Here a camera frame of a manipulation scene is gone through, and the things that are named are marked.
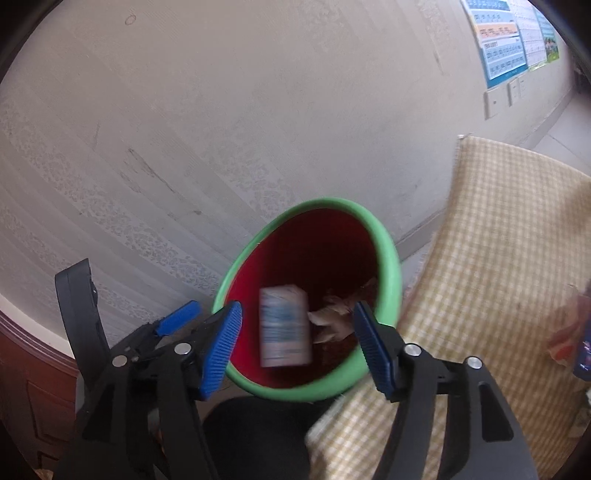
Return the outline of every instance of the floor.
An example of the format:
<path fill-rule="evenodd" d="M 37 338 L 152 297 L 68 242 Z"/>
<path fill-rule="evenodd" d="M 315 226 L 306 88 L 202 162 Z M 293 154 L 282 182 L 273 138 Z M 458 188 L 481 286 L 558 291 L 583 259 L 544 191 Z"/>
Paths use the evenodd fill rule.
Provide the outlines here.
<path fill-rule="evenodd" d="M 591 95 L 576 93 L 558 121 L 532 150 L 591 176 Z"/>

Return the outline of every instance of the blue object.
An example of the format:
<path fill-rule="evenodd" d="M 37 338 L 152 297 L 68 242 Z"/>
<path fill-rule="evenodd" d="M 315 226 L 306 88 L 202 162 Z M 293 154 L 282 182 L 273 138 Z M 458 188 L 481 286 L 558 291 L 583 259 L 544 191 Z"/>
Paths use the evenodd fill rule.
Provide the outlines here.
<path fill-rule="evenodd" d="M 198 301 L 191 300 L 178 310 L 175 310 L 167 317 L 160 320 L 160 325 L 156 329 L 156 334 L 160 337 L 172 335 L 179 328 L 188 324 L 197 315 L 201 313 L 201 306 Z"/>
<path fill-rule="evenodd" d="M 205 358 L 203 360 L 202 382 L 199 388 L 201 400 L 207 400 L 221 385 L 230 355 L 236 345 L 242 326 L 242 306 L 238 302 L 231 304 L 222 320 Z"/>
<path fill-rule="evenodd" d="M 379 337 L 376 329 L 377 321 L 370 312 L 357 303 L 353 310 L 353 328 L 363 350 L 369 372 L 378 391 L 390 398 L 396 386 L 392 377 L 392 359 Z"/>
<path fill-rule="evenodd" d="M 591 318 L 587 319 L 583 338 L 577 351 L 573 373 L 586 382 L 591 381 Z"/>

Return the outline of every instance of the blue gripper pad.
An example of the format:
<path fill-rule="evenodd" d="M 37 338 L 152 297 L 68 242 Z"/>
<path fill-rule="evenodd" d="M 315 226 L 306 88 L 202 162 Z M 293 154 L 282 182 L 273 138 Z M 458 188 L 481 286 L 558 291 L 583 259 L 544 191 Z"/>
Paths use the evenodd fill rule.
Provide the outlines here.
<path fill-rule="evenodd" d="M 160 321 L 156 334 L 160 337 L 171 335 L 179 328 L 188 324 L 201 313 L 201 306 L 198 301 L 191 300 L 178 310 L 175 310 Z"/>
<path fill-rule="evenodd" d="M 390 398 L 395 390 L 392 361 L 376 329 L 377 321 L 371 312 L 357 303 L 353 310 L 353 328 L 363 351 L 365 362 L 378 391 Z"/>
<path fill-rule="evenodd" d="M 242 306 L 239 302 L 228 305 L 228 311 L 221 322 L 222 325 L 203 359 L 202 382 L 199 388 L 201 400 L 207 400 L 222 383 L 242 327 Z"/>

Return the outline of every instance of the wooden door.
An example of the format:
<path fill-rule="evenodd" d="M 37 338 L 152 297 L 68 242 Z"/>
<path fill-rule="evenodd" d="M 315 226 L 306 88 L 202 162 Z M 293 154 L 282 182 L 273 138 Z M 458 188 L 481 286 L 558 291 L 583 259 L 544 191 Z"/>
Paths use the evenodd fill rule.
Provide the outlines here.
<path fill-rule="evenodd" d="M 77 374 L 0 312 L 0 420 L 33 468 L 54 470 L 73 435 Z"/>

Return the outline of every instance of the green rim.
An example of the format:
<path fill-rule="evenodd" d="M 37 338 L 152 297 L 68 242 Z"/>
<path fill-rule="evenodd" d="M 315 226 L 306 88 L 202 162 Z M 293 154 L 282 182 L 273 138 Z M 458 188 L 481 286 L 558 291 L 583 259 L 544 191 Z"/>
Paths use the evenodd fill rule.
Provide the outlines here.
<path fill-rule="evenodd" d="M 402 276 L 398 254 L 390 234 L 382 223 L 366 208 L 350 200 L 339 198 L 320 198 L 300 203 L 285 211 L 261 230 L 246 246 L 224 277 L 212 311 L 221 309 L 236 273 L 252 253 L 271 232 L 289 219 L 318 208 L 333 208 L 346 212 L 359 220 L 369 232 L 378 256 L 378 298 L 375 303 L 375 317 L 379 323 L 395 326 L 400 313 L 402 297 Z M 313 382 L 293 388 L 271 388 L 256 384 L 242 375 L 232 363 L 228 363 L 226 373 L 239 387 L 258 397 L 284 401 L 316 401 L 334 397 L 355 385 L 368 372 L 367 364 L 360 347 L 328 375 Z"/>

